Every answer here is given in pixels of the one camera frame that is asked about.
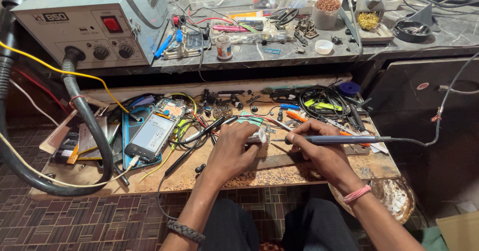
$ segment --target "soldering iron handle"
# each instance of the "soldering iron handle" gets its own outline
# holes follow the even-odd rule
[[[378,142],[389,142],[391,137],[380,136],[304,136],[304,138],[314,145],[330,144],[374,144]],[[287,138],[284,138],[286,144],[291,144]]]

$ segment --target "red power switch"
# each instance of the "red power switch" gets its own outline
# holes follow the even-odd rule
[[[102,16],[102,20],[110,33],[123,33],[115,16]]]

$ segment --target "wooden workbench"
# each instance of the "wooden workbench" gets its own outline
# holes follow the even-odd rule
[[[350,74],[338,75],[339,79],[343,81],[348,81],[351,79]],[[289,85],[329,85],[330,83],[336,80],[335,75],[327,76],[308,76],[308,77],[295,77],[295,78],[277,78],[277,79],[265,79],[265,80],[254,80],[254,81],[232,81],[232,82],[221,82],[221,83],[204,83],[204,84],[187,84],[187,85],[172,85],[172,86],[160,86],[160,87],[148,87],[148,88],[130,88],[130,89],[114,89],[112,91],[113,95],[119,100],[125,100],[129,97],[139,95],[141,93],[174,93],[174,92],[185,92],[191,96],[199,95],[203,89],[210,89],[212,92],[217,92],[219,90],[252,90],[254,95],[262,95],[259,90],[263,89],[266,86],[277,87],[277,86],[289,86]],[[86,91],[85,94],[90,97],[108,101],[108,98],[104,95],[104,90],[93,90]],[[246,103],[251,96],[243,97],[239,96],[239,99],[243,102],[244,109],[243,111],[249,111],[249,104]],[[262,95],[258,101],[271,101],[268,98],[268,95]],[[278,105],[273,103],[260,103],[256,102],[254,104],[259,111],[258,114],[266,114],[272,106]],[[277,117],[279,108],[273,109],[274,118]],[[234,114],[239,114],[240,112],[233,108]],[[369,130],[374,130],[374,125],[365,124],[366,128]],[[196,132],[194,128],[190,128],[189,133]],[[287,131],[282,129],[276,129],[276,134],[271,134],[271,138],[284,138],[287,134]],[[201,148],[195,150],[188,159],[179,166],[176,171],[167,178],[162,187],[161,192],[179,192],[190,190],[195,185],[195,180],[197,174],[195,173],[195,168],[199,167],[203,163],[207,163],[209,154],[212,150],[211,140],[207,140],[206,144]],[[271,144],[265,145],[259,152],[258,157],[264,156],[274,156],[287,153],[291,149],[291,146],[284,144],[283,142],[272,142]],[[166,147],[163,156],[166,156],[170,151],[169,147]],[[161,178],[164,175],[166,169],[176,161],[176,159],[181,156],[184,152],[184,149],[181,147],[176,148],[176,150],[171,154],[168,161],[165,165],[160,168],[155,173],[148,176],[141,182],[138,182],[139,179],[144,176],[148,171],[155,168],[157,165],[152,165],[150,167],[135,169],[126,174],[130,185],[125,186],[120,181],[113,181],[107,184],[103,189],[97,193],[92,194],[91,196],[109,196],[109,195],[121,195],[121,194],[145,194],[145,193],[154,193],[158,188],[158,184]],[[389,155],[383,153],[374,154],[370,151],[370,154],[367,156],[349,156],[350,164],[353,170],[358,174],[361,179],[371,180],[371,179],[393,179],[400,176],[398,168],[393,162],[392,158]],[[78,170],[83,164],[87,164],[85,168],[81,171]],[[100,178],[100,172],[98,171],[96,164],[93,161],[77,161],[77,163],[72,165],[61,165],[56,163],[48,162],[42,173],[55,173],[58,180],[65,181],[73,184],[92,184]],[[264,169],[259,171],[245,172],[242,175],[236,177],[235,179],[227,182],[224,186],[225,189],[228,188],[247,188],[247,187],[261,187],[261,186],[286,186],[286,185],[299,185],[299,184],[312,184],[312,183],[321,183],[325,182],[314,168],[311,162],[304,162],[301,164],[295,164],[289,167],[282,168],[271,168]],[[30,197],[32,199],[47,199],[54,196],[48,195],[39,190],[33,189],[30,191]]]

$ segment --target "braided leather bracelet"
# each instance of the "braided leather bracelet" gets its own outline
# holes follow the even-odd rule
[[[178,223],[174,220],[168,220],[168,223],[166,224],[166,227],[171,229],[172,231],[176,232],[180,236],[186,237],[188,240],[193,241],[195,243],[201,243],[205,240],[205,236],[199,232],[196,232],[193,229],[190,229],[189,227]]]

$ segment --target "blue sim tray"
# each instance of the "blue sim tray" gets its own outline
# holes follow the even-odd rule
[[[281,50],[278,50],[278,49],[271,49],[271,48],[264,48],[264,49],[263,49],[263,52],[268,52],[268,53],[279,54],[279,52],[281,52]]]

